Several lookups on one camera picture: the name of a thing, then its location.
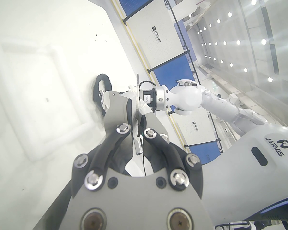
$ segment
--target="jarvis logo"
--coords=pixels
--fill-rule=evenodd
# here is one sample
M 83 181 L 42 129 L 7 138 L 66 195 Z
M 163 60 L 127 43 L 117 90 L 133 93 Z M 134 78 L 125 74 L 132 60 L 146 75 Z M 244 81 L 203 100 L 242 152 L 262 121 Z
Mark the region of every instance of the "jarvis logo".
M 192 124 L 193 124 L 195 130 L 198 132 L 198 126 L 196 125 L 195 121 L 193 121 Z
M 287 149 L 288 148 L 288 141 L 286 139 L 278 140 L 277 143 L 280 144 L 280 145 L 277 145 L 272 139 L 267 139 L 266 138 L 266 141 L 273 147 L 273 149 L 277 152 L 277 154 L 279 156 L 284 156 L 284 153 L 279 148 L 279 146 L 282 149 Z
M 151 31 L 154 33 L 154 36 L 155 36 L 156 40 L 158 42 L 161 42 L 160 36 L 159 36 L 155 26 L 152 27 Z

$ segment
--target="black slot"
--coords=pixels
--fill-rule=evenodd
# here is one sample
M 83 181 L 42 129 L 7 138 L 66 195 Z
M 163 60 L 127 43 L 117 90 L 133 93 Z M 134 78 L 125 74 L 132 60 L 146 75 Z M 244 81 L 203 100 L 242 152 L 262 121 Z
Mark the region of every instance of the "black slot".
M 258 147 L 253 147 L 251 151 L 261 166 L 266 166 L 268 164 L 267 158 L 262 154 Z

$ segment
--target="yellow stripe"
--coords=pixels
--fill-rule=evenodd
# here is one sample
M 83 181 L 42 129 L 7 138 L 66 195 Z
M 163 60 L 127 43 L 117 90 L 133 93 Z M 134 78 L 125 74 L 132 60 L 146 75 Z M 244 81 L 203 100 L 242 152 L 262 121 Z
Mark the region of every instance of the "yellow stripe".
M 117 7 L 119 8 L 121 14 L 124 15 L 124 13 L 122 12 L 122 10 L 121 10 L 120 6 L 118 5 L 117 1 L 116 1 L 116 0 L 114 0 L 114 1 L 115 1 L 115 3 L 116 3 Z M 121 20 L 123 20 L 123 18 L 121 17 L 120 13 L 118 12 L 118 10 L 117 10 L 114 2 L 113 2 L 113 0 L 111 0 L 111 2 L 112 2 L 112 4 L 113 4 L 113 7 L 114 7 L 115 10 L 116 10 L 116 13 L 117 13 L 118 16 L 121 18 Z M 130 30 L 133 38 L 135 39 L 135 37 L 134 37 L 134 35 L 133 35 L 130 27 L 129 27 L 128 25 L 125 26 L 125 27 Z M 147 61 L 146 61 L 146 59 L 145 59 L 145 56 L 143 55 L 142 50 L 140 49 L 138 43 L 133 41 L 133 38 L 131 37 L 131 35 L 130 35 L 130 33 L 129 33 L 128 30 L 127 30 L 126 32 L 127 32 L 127 34 L 129 35 L 129 38 L 130 38 L 130 40 L 132 41 L 133 46 L 135 47 L 136 52 L 138 53 L 138 56 L 139 56 L 139 58 L 140 58 L 140 61 L 141 61 L 142 65 L 145 67 L 145 71 L 146 71 L 147 75 L 149 76 L 149 78 L 150 78 L 151 81 L 153 81 L 153 82 L 156 83 L 156 82 L 157 82 L 157 79 L 153 78 L 153 77 L 151 76 L 151 74 L 148 73 L 148 71 L 147 71 L 147 68 L 149 69 L 149 66 L 148 66 L 148 63 L 147 63 Z M 183 143 L 183 141 L 182 141 L 182 139 L 181 139 L 181 138 L 182 138 L 182 135 L 181 135 L 179 129 L 178 129 L 178 130 L 176 129 L 176 124 L 175 124 L 175 122 L 172 120 L 172 117 L 169 117 L 169 120 L 170 120 L 170 122 L 172 123 L 172 125 L 173 125 L 173 127 L 174 127 L 174 130 L 176 131 L 176 134 L 178 135 L 178 139 L 180 140 L 181 145 L 184 147 L 184 143 Z

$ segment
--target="joyson logo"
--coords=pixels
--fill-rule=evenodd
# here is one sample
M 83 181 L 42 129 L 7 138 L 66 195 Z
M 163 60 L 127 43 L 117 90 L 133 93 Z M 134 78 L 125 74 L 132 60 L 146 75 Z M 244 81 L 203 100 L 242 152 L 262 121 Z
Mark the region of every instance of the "joyson logo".
M 155 26 L 152 27 L 151 31 L 153 32 L 153 34 L 154 34 L 154 36 L 156 38 L 156 41 L 157 42 L 161 42 L 160 36 L 159 36 Z

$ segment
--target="silver connector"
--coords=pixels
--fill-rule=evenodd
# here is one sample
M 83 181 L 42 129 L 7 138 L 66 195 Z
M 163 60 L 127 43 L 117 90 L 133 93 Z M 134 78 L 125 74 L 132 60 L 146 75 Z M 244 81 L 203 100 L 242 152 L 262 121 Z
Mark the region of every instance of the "silver connector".
M 150 128 L 147 128 L 145 129 L 144 131 L 144 136 L 148 139 L 153 139 L 153 138 L 156 138 L 157 136 L 157 133 L 154 132 L 154 130 L 150 129 Z
M 197 163 L 200 163 L 200 158 L 195 154 L 187 154 L 186 156 L 187 164 L 194 167 Z
M 78 155 L 74 160 L 74 166 L 76 168 L 83 168 L 88 162 L 88 156 L 86 154 Z
M 189 177 L 186 172 L 181 169 L 175 169 L 171 172 L 170 181 L 173 186 L 176 186 L 177 184 L 184 185 L 185 187 L 189 186 Z
M 95 190 L 102 184 L 103 181 L 103 175 L 99 176 L 96 173 L 94 173 L 94 170 L 91 170 L 87 173 L 85 179 L 84 179 L 84 185 L 89 190 Z
M 116 131 L 119 133 L 119 134 L 126 134 L 127 132 L 129 132 L 130 128 L 129 128 L 129 125 L 126 124 L 126 123 L 122 123 L 120 125 L 120 127 L 116 128 Z

